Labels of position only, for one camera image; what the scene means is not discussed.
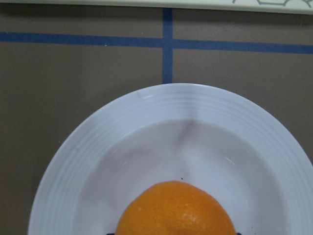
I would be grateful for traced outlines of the orange fruit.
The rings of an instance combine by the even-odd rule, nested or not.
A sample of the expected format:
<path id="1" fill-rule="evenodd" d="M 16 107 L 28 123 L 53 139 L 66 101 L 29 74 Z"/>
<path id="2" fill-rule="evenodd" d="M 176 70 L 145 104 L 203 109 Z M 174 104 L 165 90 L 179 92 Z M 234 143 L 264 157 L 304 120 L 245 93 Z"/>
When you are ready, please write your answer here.
<path id="1" fill-rule="evenodd" d="M 205 191 L 179 181 L 155 184 L 125 209 L 117 235 L 234 235 L 220 203 Z"/>

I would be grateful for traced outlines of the white round plate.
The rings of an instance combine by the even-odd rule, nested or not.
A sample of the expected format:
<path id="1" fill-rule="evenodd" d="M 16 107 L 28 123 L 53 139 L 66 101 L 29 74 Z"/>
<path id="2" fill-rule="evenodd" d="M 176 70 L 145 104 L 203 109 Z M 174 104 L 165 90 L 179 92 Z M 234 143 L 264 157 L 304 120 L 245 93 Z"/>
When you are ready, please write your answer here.
<path id="1" fill-rule="evenodd" d="M 128 204 L 162 181 L 216 198 L 243 235 L 310 235 L 313 166 L 255 103 L 196 84 L 124 95 L 82 122 L 38 187 L 30 235 L 106 235 Z"/>

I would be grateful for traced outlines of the cream bear tray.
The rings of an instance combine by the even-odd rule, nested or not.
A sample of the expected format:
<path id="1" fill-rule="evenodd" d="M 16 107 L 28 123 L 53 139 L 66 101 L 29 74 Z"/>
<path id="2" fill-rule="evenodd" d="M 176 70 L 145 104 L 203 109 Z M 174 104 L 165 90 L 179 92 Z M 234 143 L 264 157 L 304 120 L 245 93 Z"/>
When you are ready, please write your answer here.
<path id="1" fill-rule="evenodd" d="M 311 0 L 2 0 L 1 3 L 101 5 L 313 14 Z"/>

